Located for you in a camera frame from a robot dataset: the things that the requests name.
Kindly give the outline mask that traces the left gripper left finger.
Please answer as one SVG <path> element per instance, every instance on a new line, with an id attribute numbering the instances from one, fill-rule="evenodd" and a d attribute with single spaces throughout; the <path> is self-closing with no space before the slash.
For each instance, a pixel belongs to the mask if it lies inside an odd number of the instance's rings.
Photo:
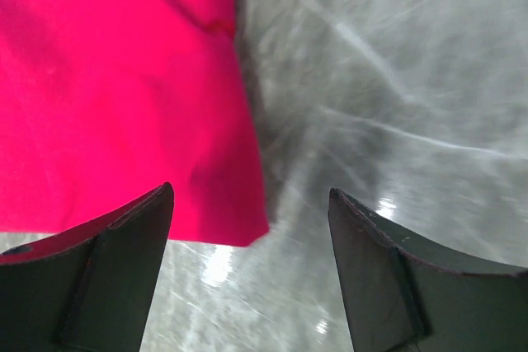
<path id="1" fill-rule="evenodd" d="M 165 183 L 1 254 L 3 351 L 138 351 L 172 221 Z"/>

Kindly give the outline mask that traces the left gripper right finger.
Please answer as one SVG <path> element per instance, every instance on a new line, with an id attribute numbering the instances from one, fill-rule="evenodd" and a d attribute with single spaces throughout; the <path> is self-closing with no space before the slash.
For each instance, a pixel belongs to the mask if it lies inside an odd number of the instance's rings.
<path id="1" fill-rule="evenodd" d="M 354 350 L 526 350 L 526 268 L 441 245 L 335 188 L 328 221 Z"/>

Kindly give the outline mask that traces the crimson pink t shirt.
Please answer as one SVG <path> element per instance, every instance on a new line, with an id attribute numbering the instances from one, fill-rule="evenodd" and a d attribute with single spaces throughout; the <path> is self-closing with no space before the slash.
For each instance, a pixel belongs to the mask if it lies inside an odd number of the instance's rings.
<path id="1" fill-rule="evenodd" d="M 163 184 L 175 240 L 269 229 L 235 0 L 1 0 L 1 229 L 61 232 Z"/>

